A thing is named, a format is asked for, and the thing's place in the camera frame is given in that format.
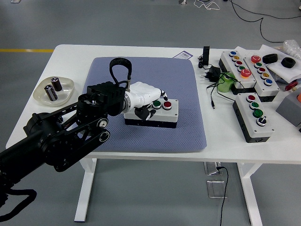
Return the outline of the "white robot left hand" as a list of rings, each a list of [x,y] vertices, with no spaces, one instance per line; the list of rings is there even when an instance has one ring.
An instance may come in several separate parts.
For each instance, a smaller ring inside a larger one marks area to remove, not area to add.
[[[156,113],[156,110],[149,111],[148,107],[160,97],[168,100],[165,91],[138,81],[131,84],[129,91],[125,92],[122,112],[127,113],[134,109],[135,115],[146,121]]]

